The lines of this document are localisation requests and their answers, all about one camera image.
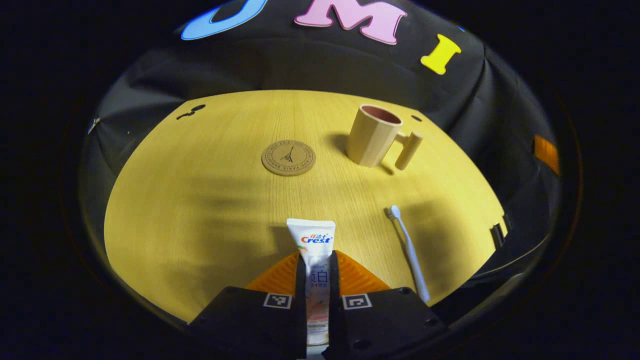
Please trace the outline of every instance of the foam letter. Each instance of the foam letter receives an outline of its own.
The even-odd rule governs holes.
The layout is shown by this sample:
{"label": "foam letter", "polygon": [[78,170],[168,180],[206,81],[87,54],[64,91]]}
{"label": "foam letter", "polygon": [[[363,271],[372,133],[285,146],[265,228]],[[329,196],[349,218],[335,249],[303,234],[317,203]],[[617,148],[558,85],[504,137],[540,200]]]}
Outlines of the foam letter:
{"label": "foam letter", "polygon": [[449,40],[444,35],[438,34],[439,43],[429,56],[423,56],[420,62],[435,71],[436,74],[442,75],[447,72],[445,65],[449,63],[449,60],[455,55],[462,53],[462,50],[456,43]]}
{"label": "foam letter", "polygon": [[333,25],[333,20],[328,16],[331,7],[345,30],[351,30],[371,18],[369,25],[360,28],[360,32],[368,38],[389,45],[397,43],[396,29],[400,19],[406,16],[404,10],[381,1],[360,6],[357,0],[313,0],[307,13],[296,17],[294,22],[304,26],[327,28]]}
{"label": "foam letter", "polygon": [[213,15],[215,15],[220,9],[219,6],[189,22],[184,30],[182,30],[181,37],[183,40],[195,40],[242,25],[258,15],[267,1],[268,0],[246,0],[240,12],[234,16],[231,16],[228,19],[211,22]]}

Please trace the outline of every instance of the blue letter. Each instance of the blue letter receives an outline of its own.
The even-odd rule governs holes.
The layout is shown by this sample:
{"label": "blue letter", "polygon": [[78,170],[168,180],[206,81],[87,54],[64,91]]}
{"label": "blue letter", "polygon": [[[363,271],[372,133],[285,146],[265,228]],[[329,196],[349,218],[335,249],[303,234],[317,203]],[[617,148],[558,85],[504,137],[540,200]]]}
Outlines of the blue letter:
{"label": "blue letter", "polygon": [[225,20],[211,22],[213,15],[220,9],[219,6],[189,22],[182,30],[181,37],[183,40],[195,40],[232,29],[258,15],[266,3],[267,0],[246,0],[239,13]]}

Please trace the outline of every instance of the toothpaste tube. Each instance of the toothpaste tube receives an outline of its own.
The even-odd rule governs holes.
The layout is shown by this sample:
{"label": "toothpaste tube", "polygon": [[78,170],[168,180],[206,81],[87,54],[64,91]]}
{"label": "toothpaste tube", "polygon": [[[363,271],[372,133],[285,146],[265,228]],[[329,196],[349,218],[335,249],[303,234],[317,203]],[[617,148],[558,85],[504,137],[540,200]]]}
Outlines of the toothpaste tube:
{"label": "toothpaste tube", "polygon": [[329,256],[333,251],[335,222],[289,218],[293,236],[307,269],[307,345],[329,342]]}

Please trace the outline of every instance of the toothbrush handle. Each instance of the toothbrush handle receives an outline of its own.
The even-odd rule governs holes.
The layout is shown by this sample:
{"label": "toothbrush handle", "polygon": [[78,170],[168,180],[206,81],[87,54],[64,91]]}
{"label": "toothbrush handle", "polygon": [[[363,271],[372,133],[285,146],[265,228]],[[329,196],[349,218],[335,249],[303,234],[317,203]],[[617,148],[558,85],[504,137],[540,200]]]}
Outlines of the toothbrush handle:
{"label": "toothbrush handle", "polygon": [[416,290],[418,290],[418,295],[420,295],[420,298],[423,302],[429,302],[429,300],[431,300],[431,296],[429,295],[429,290],[427,290],[427,284],[424,281],[424,276],[422,275],[422,270],[420,269],[418,257],[415,254],[415,248],[413,247],[411,236],[409,236],[409,232],[404,227],[402,219],[398,218],[398,222],[400,223],[400,227],[402,227],[404,237],[406,238],[406,253],[409,257],[409,263],[411,264],[411,270],[413,272],[413,278],[415,279]]}

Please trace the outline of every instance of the screw hole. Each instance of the screw hole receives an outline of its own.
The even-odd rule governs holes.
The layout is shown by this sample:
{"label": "screw hole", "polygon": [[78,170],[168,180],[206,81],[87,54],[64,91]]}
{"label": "screw hole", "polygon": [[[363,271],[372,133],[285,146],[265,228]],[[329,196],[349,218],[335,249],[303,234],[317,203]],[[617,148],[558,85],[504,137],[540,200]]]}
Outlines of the screw hole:
{"label": "screw hole", "polygon": [[438,323],[438,320],[429,319],[424,322],[424,327],[434,327]]}
{"label": "screw hole", "polygon": [[371,346],[371,341],[369,340],[358,340],[353,343],[353,348],[356,350],[365,350]]}

